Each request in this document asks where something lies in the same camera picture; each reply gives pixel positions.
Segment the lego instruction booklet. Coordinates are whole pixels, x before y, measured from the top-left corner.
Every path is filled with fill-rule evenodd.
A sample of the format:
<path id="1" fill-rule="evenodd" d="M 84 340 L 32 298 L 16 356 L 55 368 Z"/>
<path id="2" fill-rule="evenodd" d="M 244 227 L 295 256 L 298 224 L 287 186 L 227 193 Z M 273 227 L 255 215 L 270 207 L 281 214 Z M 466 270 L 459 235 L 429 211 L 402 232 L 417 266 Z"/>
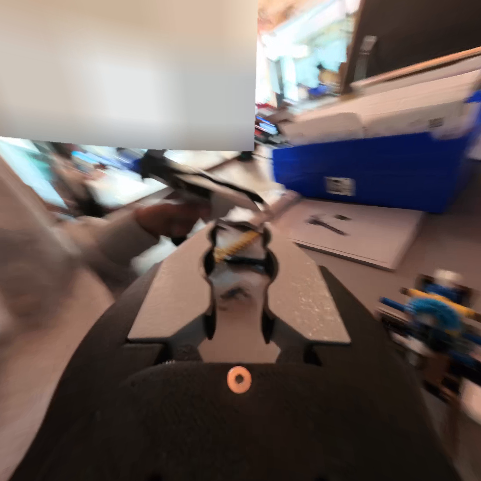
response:
<path id="1" fill-rule="evenodd" d="M 423 220 L 416 210 L 300 198 L 273 226 L 301 248 L 394 271 Z"/>

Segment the partly built lego model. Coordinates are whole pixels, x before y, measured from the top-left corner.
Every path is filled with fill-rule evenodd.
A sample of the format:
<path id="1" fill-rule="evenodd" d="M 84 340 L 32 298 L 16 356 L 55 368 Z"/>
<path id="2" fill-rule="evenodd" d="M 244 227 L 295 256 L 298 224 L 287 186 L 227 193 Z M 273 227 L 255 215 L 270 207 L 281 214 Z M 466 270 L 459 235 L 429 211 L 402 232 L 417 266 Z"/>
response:
<path id="1" fill-rule="evenodd" d="M 399 292 L 403 302 L 380 297 L 377 313 L 388 332 L 405 341 L 424 382 L 441 387 L 466 380 L 480 386 L 480 313 L 461 275 L 437 269 Z"/>

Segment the grey lego axle assembly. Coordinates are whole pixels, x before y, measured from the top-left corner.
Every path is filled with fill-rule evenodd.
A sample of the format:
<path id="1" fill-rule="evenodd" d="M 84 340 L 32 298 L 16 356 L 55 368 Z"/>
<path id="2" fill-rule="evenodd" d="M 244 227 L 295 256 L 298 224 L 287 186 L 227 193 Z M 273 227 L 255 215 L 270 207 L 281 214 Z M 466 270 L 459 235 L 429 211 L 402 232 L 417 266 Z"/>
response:
<path id="1" fill-rule="evenodd" d="M 249 302 L 251 298 L 251 293 L 245 285 L 231 286 L 219 295 L 219 300 L 222 302 Z"/>

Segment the dark wooden board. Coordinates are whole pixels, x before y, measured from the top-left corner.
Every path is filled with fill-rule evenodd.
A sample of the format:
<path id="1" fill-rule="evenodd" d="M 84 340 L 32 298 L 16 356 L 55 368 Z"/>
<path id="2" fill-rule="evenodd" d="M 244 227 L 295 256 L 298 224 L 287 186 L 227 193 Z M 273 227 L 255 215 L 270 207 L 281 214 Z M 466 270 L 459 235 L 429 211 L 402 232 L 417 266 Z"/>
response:
<path id="1" fill-rule="evenodd" d="M 480 47 L 480 1 L 361 1 L 341 93 L 352 82 Z"/>

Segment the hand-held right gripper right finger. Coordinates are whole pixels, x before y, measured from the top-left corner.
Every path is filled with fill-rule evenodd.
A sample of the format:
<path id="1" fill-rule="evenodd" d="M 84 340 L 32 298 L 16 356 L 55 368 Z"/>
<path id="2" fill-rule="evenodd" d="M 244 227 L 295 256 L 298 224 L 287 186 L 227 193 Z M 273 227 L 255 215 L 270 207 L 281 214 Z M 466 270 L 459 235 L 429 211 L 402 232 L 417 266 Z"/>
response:
<path id="1" fill-rule="evenodd" d="M 276 345 L 349 345 L 351 337 L 316 262 L 299 246 L 267 224 L 266 251 L 273 279 L 265 308 L 273 320 Z"/>

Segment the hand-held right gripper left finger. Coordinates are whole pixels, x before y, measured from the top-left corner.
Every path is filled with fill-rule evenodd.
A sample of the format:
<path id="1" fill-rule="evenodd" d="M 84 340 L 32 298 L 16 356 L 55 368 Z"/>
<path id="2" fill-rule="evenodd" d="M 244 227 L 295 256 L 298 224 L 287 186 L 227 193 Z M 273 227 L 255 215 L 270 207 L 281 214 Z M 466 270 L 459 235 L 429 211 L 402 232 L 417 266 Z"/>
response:
<path id="1" fill-rule="evenodd" d="M 202 343 L 210 336 L 212 286 L 205 258 L 214 222 L 181 244 L 159 265 L 128 334 L 136 343 Z"/>

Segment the long yellow lego beam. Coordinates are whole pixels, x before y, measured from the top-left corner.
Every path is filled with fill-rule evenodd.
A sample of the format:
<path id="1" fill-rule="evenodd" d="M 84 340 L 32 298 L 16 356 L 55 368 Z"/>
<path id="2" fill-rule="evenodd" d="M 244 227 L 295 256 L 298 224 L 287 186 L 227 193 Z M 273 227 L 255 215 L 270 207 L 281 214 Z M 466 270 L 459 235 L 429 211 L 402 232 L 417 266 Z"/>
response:
<path id="1" fill-rule="evenodd" d="M 228 243 L 224 247 L 216 246 L 213 250 L 213 259 L 216 264 L 223 262 L 228 257 L 236 255 L 239 251 L 250 245 L 258 237 L 260 232 L 255 230 L 249 230 L 241 233 L 241 235 L 234 241 Z"/>

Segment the person's left hand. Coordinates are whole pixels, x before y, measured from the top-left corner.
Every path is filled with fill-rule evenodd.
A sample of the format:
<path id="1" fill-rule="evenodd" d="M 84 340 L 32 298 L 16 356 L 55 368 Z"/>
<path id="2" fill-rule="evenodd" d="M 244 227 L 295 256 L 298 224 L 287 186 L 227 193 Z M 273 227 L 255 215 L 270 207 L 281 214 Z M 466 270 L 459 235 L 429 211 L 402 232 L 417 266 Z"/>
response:
<path id="1" fill-rule="evenodd" d="M 210 217 L 211 205 L 206 200 L 172 192 L 162 201 L 136 207 L 136 222 L 154 237 L 185 238 L 197 222 Z"/>

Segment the blue storage bin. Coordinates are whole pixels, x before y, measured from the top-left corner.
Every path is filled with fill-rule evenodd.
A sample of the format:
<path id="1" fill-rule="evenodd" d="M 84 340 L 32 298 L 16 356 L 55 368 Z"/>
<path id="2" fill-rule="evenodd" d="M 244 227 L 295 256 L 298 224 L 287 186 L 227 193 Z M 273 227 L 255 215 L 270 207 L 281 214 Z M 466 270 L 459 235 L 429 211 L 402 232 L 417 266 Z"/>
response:
<path id="1" fill-rule="evenodd" d="M 416 133 L 273 150 L 274 180 L 316 200 L 444 213 L 469 182 L 480 113 L 456 139 Z"/>

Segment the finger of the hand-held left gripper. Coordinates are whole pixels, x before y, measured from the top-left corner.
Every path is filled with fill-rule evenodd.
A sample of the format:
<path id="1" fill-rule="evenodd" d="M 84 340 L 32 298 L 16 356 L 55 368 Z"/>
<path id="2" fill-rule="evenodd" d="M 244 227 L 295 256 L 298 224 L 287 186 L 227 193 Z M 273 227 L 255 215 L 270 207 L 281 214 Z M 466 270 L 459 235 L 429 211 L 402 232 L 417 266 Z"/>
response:
<path id="1" fill-rule="evenodd" d="M 267 205 L 258 193 L 206 174 L 182 174 L 182 194 L 208 206 L 210 216 L 226 216 L 237 207 L 256 213 Z"/>

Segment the black lego beam assembly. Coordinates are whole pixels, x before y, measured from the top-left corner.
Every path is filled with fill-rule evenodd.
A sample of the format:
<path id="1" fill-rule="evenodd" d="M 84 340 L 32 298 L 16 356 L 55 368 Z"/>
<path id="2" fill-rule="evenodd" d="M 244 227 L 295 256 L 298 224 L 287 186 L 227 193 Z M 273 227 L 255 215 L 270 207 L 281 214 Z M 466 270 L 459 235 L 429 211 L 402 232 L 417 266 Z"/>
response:
<path id="1" fill-rule="evenodd" d="M 265 274 L 267 273 L 266 260 L 247 256 L 227 256 L 223 262 L 231 267 L 249 268 L 255 272 Z"/>

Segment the white cardboard box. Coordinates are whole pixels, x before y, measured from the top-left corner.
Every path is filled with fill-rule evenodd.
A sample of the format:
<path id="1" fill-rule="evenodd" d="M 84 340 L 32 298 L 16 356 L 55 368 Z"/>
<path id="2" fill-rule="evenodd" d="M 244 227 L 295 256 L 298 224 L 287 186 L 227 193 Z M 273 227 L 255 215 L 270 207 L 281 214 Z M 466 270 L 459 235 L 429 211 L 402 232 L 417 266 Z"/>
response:
<path id="1" fill-rule="evenodd" d="M 292 144 L 322 143 L 359 139 L 364 136 L 360 117 L 353 112 L 340 112 L 302 121 L 283 123 L 280 131 Z"/>

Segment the person's left forearm beige sleeve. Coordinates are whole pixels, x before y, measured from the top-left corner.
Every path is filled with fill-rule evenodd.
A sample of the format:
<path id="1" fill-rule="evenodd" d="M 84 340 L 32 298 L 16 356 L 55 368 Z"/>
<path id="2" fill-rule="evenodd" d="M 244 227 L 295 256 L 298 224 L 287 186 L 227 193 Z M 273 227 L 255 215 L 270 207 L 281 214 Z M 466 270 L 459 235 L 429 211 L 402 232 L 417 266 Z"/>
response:
<path id="1" fill-rule="evenodd" d="M 134 260 L 160 241 L 140 226 L 132 210 L 106 218 L 82 216 L 62 221 L 54 232 L 75 261 L 116 294 L 138 278 Z"/>

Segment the white printed box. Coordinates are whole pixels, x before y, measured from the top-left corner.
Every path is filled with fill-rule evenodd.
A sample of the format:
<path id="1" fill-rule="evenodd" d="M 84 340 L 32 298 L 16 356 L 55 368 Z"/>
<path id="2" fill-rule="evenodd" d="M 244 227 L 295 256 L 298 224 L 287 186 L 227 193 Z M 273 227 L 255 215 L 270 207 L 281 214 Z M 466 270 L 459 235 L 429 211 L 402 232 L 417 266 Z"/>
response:
<path id="1" fill-rule="evenodd" d="M 480 112 L 472 96 L 480 70 L 364 95 L 348 108 L 368 138 L 428 133 L 436 139 L 467 135 Z"/>

